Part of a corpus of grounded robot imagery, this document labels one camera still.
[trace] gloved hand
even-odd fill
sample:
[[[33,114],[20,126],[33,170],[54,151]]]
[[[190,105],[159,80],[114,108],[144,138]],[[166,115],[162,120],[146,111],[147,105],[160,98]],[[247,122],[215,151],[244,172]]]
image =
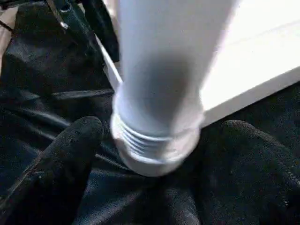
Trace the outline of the gloved hand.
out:
[[[103,133],[100,120],[88,116],[58,135],[0,197],[0,225],[71,224]]]

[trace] white surface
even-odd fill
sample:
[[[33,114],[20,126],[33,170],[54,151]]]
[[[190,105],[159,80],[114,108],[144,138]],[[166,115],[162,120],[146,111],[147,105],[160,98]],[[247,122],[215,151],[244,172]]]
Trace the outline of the white surface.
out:
[[[111,84],[112,88],[116,90],[118,86],[123,82],[122,78],[120,77],[120,74],[115,67],[112,59],[110,58],[109,54],[107,53],[106,49],[104,46],[101,44],[101,41],[95,34],[96,40],[98,45],[100,46],[105,64],[106,64],[106,69],[105,69],[105,74],[107,75],[107,78],[109,80],[109,83]]]
[[[299,9],[298,0],[239,2],[200,91],[203,126],[300,81]]]
[[[300,81],[300,22],[221,47],[200,91],[204,126]]]

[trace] white pvc pipe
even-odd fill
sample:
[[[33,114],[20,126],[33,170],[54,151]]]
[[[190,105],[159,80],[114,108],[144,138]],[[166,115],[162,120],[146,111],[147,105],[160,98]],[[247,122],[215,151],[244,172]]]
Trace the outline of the white pvc pipe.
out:
[[[232,4],[120,1],[124,82],[114,99],[112,134],[125,164],[137,173],[166,174],[197,144],[199,88]]]

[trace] pipe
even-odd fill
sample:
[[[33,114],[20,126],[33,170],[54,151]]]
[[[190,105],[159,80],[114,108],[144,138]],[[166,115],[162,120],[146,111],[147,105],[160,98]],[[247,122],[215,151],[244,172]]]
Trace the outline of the pipe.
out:
[[[135,172],[167,174],[196,146],[204,118],[199,89],[232,4],[120,1],[124,82],[114,97],[111,130]]]

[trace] black glove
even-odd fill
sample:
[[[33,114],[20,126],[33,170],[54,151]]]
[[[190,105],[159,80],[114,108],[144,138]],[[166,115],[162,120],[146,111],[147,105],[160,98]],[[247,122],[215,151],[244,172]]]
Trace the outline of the black glove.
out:
[[[88,116],[58,135],[0,197],[0,225],[71,224],[103,132],[100,120]]]

